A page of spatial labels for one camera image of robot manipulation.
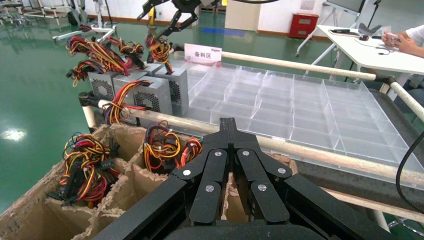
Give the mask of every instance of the red cabinet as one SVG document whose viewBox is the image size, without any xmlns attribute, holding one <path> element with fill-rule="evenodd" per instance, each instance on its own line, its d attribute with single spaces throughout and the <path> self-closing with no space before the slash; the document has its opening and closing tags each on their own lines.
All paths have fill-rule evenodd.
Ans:
<svg viewBox="0 0 424 240">
<path fill-rule="evenodd" d="M 288 37 L 305 39 L 315 29 L 319 17 L 316 14 L 293 13 Z"/>
</svg>

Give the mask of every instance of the power supply unit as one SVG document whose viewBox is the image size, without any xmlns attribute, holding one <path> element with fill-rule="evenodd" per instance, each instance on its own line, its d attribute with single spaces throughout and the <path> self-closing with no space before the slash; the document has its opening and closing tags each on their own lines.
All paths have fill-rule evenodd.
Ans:
<svg viewBox="0 0 424 240">
<path fill-rule="evenodd" d="M 158 63 L 148 63 L 145 69 L 140 69 L 140 71 L 145 72 L 147 76 L 154 77 L 155 73 L 163 67 L 162 64 Z"/>
<path fill-rule="evenodd" d="M 103 74 L 89 72 L 88 79 L 90 80 L 94 96 L 112 101 L 115 97 L 115 89 L 112 78 L 119 74 L 119 72 L 112 71 L 107 71 Z"/>
<path fill-rule="evenodd" d="M 119 74 L 112 79 L 115 94 L 117 92 L 119 92 L 119 90 L 124 85 L 126 85 L 126 84 L 128 84 L 132 81 L 140 80 L 142 77 L 144 77 L 146 75 L 146 72 L 136 70 L 136 69 L 130 69 L 128 72 L 129 72 L 128 76 L 124 76 L 123 74 Z M 134 102 L 133 91 L 130 91 L 124 97 L 123 102 L 126 103 L 126 104 L 129 104 L 129 105 L 136 105 L 135 102 Z M 134 124 L 134 125 L 137 124 L 136 117 L 134 117 L 134 116 L 127 117 L 125 119 L 125 122 L 127 122 L 129 124 Z"/>
<path fill-rule="evenodd" d="M 173 68 L 171 75 L 167 74 L 165 67 L 158 70 L 154 76 L 168 79 L 170 96 L 172 102 L 172 113 L 174 116 L 184 117 L 189 107 L 189 90 L 187 86 L 187 70 Z"/>
<path fill-rule="evenodd" d="M 132 90 L 136 106 L 149 107 L 151 111 L 172 115 L 170 87 L 164 78 L 144 76 L 140 80 L 150 81 L 149 86 L 137 86 Z"/>
</svg>

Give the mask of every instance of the cardboard box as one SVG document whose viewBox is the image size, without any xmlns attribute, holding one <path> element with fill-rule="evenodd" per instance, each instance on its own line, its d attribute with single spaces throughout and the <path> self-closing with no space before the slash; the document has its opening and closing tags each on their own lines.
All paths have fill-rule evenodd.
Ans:
<svg viewBox="0 0 424 240">
<path fill-rule="evenodd" d="M 89 209 L 83 205 L 61 206 L 61 201 L 46 197 L 46 193 L 58 188 L 59 179 L 64 173 L 62 160 L 0 216 L 0 240 L 92 239 L 168 178 L 167 175 L 145 169 L 141 147 L 145 134 L 146 129 L 142 127 L 102 125 L 93 135 L 104 143 L 113 136 L 120 144 L 120 158 L 115 159 L 115 169 L 120 175 L 102 202 Z M 185 146 L 189 137 L 179 137 L 181 145 Z M 294 174 L 297 173 L 293 160 L 277 154 L 271 156 L 288 165 Z M 248 217 L 235 186 L 230 173 L 221 219 L 247 222 Z"/>
</svg>

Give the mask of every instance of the white sleeve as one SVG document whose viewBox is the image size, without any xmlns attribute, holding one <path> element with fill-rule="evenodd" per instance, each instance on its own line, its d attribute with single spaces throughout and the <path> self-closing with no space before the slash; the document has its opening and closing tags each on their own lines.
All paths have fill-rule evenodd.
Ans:
<svg viewBox="0 0 424 240">
<path fill-rule="evenodd" d="M 415 41 L 418 46 L 424 43 L 424 25 L 417 26 L 406 30 L 406 34 Z"/>
</svg>

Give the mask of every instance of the power supply wire bundle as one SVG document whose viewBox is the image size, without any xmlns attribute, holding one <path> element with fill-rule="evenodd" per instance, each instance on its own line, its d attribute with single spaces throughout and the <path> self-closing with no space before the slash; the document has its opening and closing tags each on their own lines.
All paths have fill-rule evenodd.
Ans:
<svg viewBox="0 0 424 240">
<path fill-rule="evenodd" d="M 177 156 L 180 153 L 180 139 L 165 120 L 149 124 L 143 144 L 144 163 L 147 170 L 169 173 L 180 168 Z"/>
<path fill-rule="evenodd" d="M 193 160 L 195 157 L 197 157 L 200 153 L 202 153 L 203 147 L 202 147 L 202 141 L 197 140 L 196 138 L 192 137 L 190 140 L 188 140 L 184 151 L 182 152 L 181 161 L 180 161 L 180 168 L 184 167 L 187 163 L 189 163 L 191 160 Z"/>
<path fill-rule="evenodd" d="M 116 156 L 118 148 L 113 138 L 109 139 L 109 145 L 103 145 L 90 134 L 76 132 L 63 150 L 65 171 L 59 190 L 47 195 L 63 200 L 64 205 L 84 201 L 89 208 L 94 208 L 118 179 L 119 173 L 109 159 Z"/>
<path fill-rule="evenodd" d="M 165 65 L 166 74 L 171 75 L 174 71 L 169 61 L 171 45 L 164 38 L 155 40 L 155 37 L 148 33 L 145 39 L 146 46 L 150 49 L 150 55 L 153 61 L 158 61 Z"/>
<path fill-rule="evenodd" d="M 108 41 L 105 43 L 107 48 L 110 48 L 110 45 L 116 47 L 121 54 L 123 54 L 127 58 L 130 58 L 132 60 L 132 63 L 136 65 L 139 69 L 146 68 L 145 63 L 142 61 L 145 49 L 143 45 L 135 43 L 133 41 L 130 41 L 125 44 L 122 38 L 117 39 L 113 36 L 108 37 L 107 40 Z"/>
<path fill-rule="evenodd" d="M 73 36 L 66 41 L 65 48 L 70 56 L 77 53 L 87 55 L 92 60 L 102 64 L 104 68 L 112 72 L 120 72 L 125 76 L 129 75 L 128 70 L 132 68 L 132 59 L 124 61 L 116 52 L 108 49 L 95 41 L 87 41 L 86 39 Z"/>
<path fill-rule="evenodd" d="M 104 110 L 105 122 L 109 125 L 119 124 L 129 115 L 129 113 L 124 114 L 124 111 L 123 111 L 124 108 L 137 109 L 142 111 L 148 110 L 149 108 L 146 106 L 134 106 L 134 105 L 126 104 L 124 103 L 124 99 L 132 89 L 138 86 L 148 87 L 150 86 L 150 84 L 152 83 L 147 80 L 135 80 L 121 87 L 121 89 L 116 93 L 116 96 L 113 98 L 112 102 Z"/>
<path fill-rule="evenodd" d="M 106 71 L 106 68 L 96 61 L 82 60 L 76 67 L 69 70 L 69 72 L 66 74 L 66 77 L 73 79 L 72 86 L 75 88 L 79 81 L 86 80 L 86 78 L 89 76 L 88 72 L 104 74 Z"/>
</svg>

